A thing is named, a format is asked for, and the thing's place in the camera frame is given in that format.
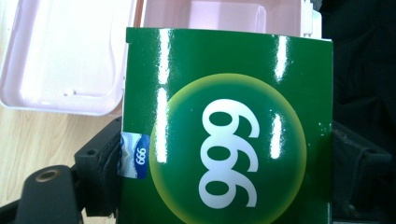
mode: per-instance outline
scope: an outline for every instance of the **open container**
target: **open container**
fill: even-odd
[[[120,115],[128,26],[320,38],[320,24],[304,0],[20,0],[0,101],[18,109]]]

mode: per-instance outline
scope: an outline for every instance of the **green cardboard box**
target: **green cardboard box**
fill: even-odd
[[[128,28],[119,223],[331,223],[332,42]]]

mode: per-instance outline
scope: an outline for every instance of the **small blue label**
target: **small blue label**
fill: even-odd
[[[143,179],[149,167],[149,136],[142,133],[121,133],[119,175]]]

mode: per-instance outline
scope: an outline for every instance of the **wooden table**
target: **wooden table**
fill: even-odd
[[[18,0],[0,1],[0,71],[17,4]],[[0,206],[18,200],[24,180],[35,171],[56,164],[73,165],[74,154],[113,119],[0,106]],[[84,217],[84,221],[114,223],[115,219]]]

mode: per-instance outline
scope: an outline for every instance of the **white number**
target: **white number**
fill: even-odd
[[[227,113],[231,116],[230,124],[218,126],[210,121],[214,113]],[[249,172],[257,172],[259,162],[254,148],[243,138],[234,133],[239,126],[239,116],[248,120],[251,125],[249,137],[257,138],[260,134],[260,126],[253,112],[240,102],[228,99],[216,100],[210,103],[204,110],[202,122],[205,130],[210,134],[202,143],[201,160],[208,171],[202,176],[199,183],[199,194],[202,201],[212,208],[224,208],[233,201],[236,194],[236,186],[247,191],[247,207],[256,206],[257,192],[250,180],[233,170],[238,160],[238,150],[245,152],[250,160]],[[212,160],[207,152],[212,147],[225,147],[230,151],[230,157],[224,161]],[[228,191],[223,195],[214,195],[206,190],[206,185],[219,181],[228,186]]]
[[[139,148],[137,150],[137,155],[136,155],[136,162],[139,165],[145,164],[145,158],[146,158],[146,149],[145,148]]]

